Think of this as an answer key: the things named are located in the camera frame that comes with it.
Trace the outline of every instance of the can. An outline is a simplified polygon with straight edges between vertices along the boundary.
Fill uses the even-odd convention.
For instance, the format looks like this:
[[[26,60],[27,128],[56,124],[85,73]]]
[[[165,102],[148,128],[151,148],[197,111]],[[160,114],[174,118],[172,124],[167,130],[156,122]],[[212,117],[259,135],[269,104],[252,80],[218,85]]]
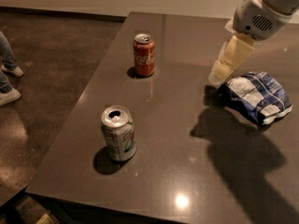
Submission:
[[[120,105],[108,107],[102,113],[101,130],[109,157],[127,161],[136,151],[134,121],[129,110]]]
[[[150,77],[155,66],[155,42],[148,34],[138,34],[133,42],[135,72],[142,77]]]

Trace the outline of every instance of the gray table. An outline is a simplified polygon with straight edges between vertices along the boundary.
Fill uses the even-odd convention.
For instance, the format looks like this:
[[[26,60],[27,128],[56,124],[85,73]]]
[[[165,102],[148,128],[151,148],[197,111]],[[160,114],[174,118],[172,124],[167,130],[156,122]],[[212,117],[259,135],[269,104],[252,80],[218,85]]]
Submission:
[[[208,86],[225,23],[131,13],[27,193],[186,223],[299,223],[299,25],[257,43],[234,73],[269,72],[294,104],[258,129]],[[156,41],[156,71],[140,79],[132,42],[144,32]],[[107,157],[98,128],[108,105],[135,119],[137,152],[125,163]]]

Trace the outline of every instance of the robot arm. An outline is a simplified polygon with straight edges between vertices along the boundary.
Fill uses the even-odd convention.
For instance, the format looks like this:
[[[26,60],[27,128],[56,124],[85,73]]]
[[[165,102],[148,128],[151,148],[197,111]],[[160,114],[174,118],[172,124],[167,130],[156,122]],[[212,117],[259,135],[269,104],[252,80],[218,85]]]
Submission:
[[[229,21],[233,37],[224,43],[209,81],[216,87],[254,51],[254,42],[269,38],[287,24],[299,8],[299,0],[242,0]]]

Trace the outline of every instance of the concrete floor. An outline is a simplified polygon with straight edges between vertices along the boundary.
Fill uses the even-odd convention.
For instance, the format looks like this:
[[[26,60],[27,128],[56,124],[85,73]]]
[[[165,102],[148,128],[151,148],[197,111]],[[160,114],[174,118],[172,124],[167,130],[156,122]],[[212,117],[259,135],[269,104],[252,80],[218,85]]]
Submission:
[[[121,25],[0,12],[0,30],[25,74],[8,76],[22,98],[0,107],[0,206],[33,177]],[[45,212],[28,196],[17,210],[30,224]]]

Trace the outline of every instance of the can lid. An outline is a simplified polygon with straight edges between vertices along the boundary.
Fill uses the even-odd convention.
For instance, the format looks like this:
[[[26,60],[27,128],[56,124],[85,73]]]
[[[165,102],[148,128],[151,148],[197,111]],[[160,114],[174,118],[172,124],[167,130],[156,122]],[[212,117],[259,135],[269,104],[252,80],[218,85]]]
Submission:
[[[151,42],[152,38],[148,34],[138,34],[135,36],[135,41],[141,44],[147,44]]]
[[[129,121],[130,117],[128,109],[120,105],[113,105],[104,110],[102,122],[109,128],[120,128]]]

